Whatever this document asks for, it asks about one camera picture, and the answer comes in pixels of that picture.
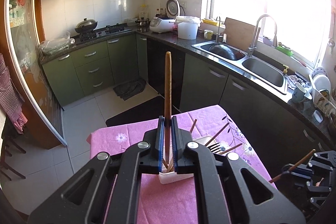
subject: cabinet handle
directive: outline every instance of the cabinet handle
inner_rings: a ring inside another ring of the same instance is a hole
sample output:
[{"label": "cabinet handle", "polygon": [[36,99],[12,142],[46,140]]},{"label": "cabinet handle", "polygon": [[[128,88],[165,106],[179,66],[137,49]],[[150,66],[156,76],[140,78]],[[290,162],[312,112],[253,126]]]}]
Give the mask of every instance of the cabinet handle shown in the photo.
[{"label": "cabinet handle", "polygon": [[318,146],[319,146],[319,149],[320,149],[322,152],[325,152],[325,150],[323,149],[321,143],[319,143]]},{"label": "cabinet handle", "polygon": [[98,87],[98,86],[100,86],[100,85],[102,85],[102,84],[103,84],[103,82],[101,82],[101,83],[98,84],[98,85],[93,85],[93,87],[96,88],[96,87]]},{"label": "cabinet handle", "polygon": [[89,73],[93,73],[93,72],[96,72],[96,71],[98,71],[99,70],[99,68],[96,68],[96,69],[94,69],[94,70],[89,70]]},{"label": "cabinet handle", "polygon": [[70,54],[65,55],[64,57],[60,58],[58,61],[62,61],[62,60],[64,60],[64,59],[68,58],[69,56],[70,56]]},{"label": "cabinet handle", "polygon": [[307,133],[307,131],[304,129],[303,130],[303,134],[306,136],[306,138],[308,139],[308,140],[310,140],[312,143],[313,142],[315,142],[315,140],[312,138],[312,137],[310,137],[309,135],[308,135],[308,133]]},{"label": "cabinet handle", "polygon": [[219,73],[214,72],[212,69],[209,69],[209,71],[212,75],[215,75],[216,77],[219,77],[219,78],[225,78],[226,77],[226,75],[220,75]]},{"label": "cabinet handle", "polygon": [[242,91],[246,90],[246,88],[244,88],[244,87],[241,86],[241,85],[238,85],[236,82],[233,82],[233,81],[232,81],[232,85],[235,86],[236,88],[242,90]]},{"label": "cabinet handle", "polygon": [[89,57],[89,56],[92,56],[92,55],[95,55],[97,52],[92,52],[92,53],[90,53],[90,54],[85,54],[84,56],[85,57]]},{"label": "cabinet handle", "polygon": [[119,39],[116,39],[116,40],[108,40],[107,43],[115,43],[115,42],[118,42]]}]

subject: black floor mat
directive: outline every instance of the black floor mat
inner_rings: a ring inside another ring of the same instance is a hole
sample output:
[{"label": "black floor mat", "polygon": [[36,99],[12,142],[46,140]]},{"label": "black floor mat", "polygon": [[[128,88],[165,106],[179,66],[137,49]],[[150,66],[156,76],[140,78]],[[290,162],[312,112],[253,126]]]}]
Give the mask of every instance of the black floor mat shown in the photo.
[{"label": "black floor mat", "polygon": [[[121,124],[157,119],[160,115],[164,115],[164,106],[165,99],[161,96],[157,96],[106,120],[106,125],[108,127],[114,127]],[[176,115],[179,114],[179,112],[172,107],[171,114]]]}]

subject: gas stove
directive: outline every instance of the gas stove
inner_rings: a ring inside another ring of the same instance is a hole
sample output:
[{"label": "gas stove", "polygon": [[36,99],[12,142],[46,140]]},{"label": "gas stove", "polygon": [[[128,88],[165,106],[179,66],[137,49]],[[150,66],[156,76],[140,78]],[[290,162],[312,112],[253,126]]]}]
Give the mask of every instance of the gas stove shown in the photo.
[{"label": "gas stove", "polygon": [[107,25],[104,28],[96,29],[91,32],[81,33],[79,35],[74,36],[73,38],[75,39],[76,44],[80,44],[97,37],[105,37],[112,33],[130,32],[131,30],[132,29],[127,27],[125,23],[116,24],[113,26]]}]

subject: stainless steel sink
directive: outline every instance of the stainless steel sink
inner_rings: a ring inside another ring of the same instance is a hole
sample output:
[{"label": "stainless steel sink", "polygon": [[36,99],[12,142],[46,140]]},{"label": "stainless steel sink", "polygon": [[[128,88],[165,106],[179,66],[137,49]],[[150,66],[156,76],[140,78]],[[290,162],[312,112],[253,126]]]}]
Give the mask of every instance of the stainless steel sink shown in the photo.
[{"label": "stainless steel sink", "polygon": [[237,68],[247,72],[251,75],[252,78],[259,79],[262,82],[266,83],[270,87],[274,88],[278,92],[286,95],[287,93],[287,79],[284,77],[281,71],[274,68],[270,64],[256,58],[256,57],[248,57],[246,52],[243,52],[237,48],[227,45],[230,47],[234,53],[241,52],[244,54],[244,57],[240,60],[229,60],[217,54],[214,54],[209,51],[209,49],[214,45],[220,45],[220,43],[216,43],[215,41],[209,41],[199,44],[194,44],[192,47],[206,52],[214,57],[217,57],[220,60],[223,60],[227,63],[230,63]]}]

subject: black dishwasher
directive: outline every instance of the black dishwasher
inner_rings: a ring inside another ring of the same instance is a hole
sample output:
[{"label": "black dishwasher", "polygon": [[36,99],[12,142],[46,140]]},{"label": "black dishwasher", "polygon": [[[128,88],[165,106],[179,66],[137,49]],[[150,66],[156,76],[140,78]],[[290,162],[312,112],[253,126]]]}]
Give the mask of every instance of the black dishwasher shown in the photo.
[{"label": "black dishwasher", "polygon": [[173,106],[180,108],[185,53],[147,38],[148,83],[162,96],[165,95],[165,56],[171,52]]}]

